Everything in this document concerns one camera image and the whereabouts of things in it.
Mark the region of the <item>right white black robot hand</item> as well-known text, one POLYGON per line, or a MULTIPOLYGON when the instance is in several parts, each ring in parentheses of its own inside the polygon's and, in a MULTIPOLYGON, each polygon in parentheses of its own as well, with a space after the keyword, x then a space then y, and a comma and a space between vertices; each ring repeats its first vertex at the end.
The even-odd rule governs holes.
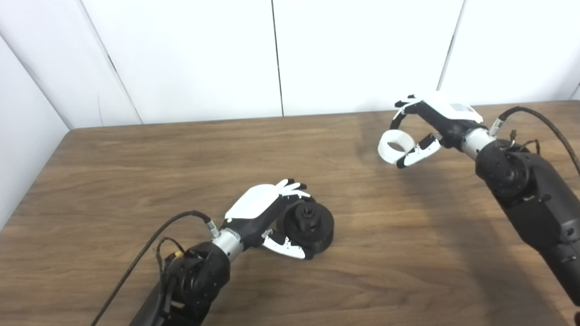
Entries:
POLYGON ((472 107, 451 103, 439 91, 422 96, 408 95, 406 99, 395 102, 394 107, 398 112, 390 124, 391 130, 397 130, 402 120, 410 114, 416 114, 435 129, 434 133, 425 136, 396 161, 399 169, 418 163, 435 154, 441 147, 462 151, 472 130, 487 129, 481 115, 472 107))

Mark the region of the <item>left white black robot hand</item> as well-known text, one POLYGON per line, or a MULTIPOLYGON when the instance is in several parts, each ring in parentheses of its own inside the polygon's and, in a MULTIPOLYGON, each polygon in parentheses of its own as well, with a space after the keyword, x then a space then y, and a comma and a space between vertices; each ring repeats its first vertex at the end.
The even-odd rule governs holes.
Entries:
POLYGON ((306 188, 306 184, 296 183, 294 179, 249 188, 226 212, 220 235, 216 235, 212 243, 230 262, 245 250, 261 246, 284 256, 312 260, 314 254, 311 250, 270 227, 286 208, 303 202, 315 202, 305 192, 306 188))

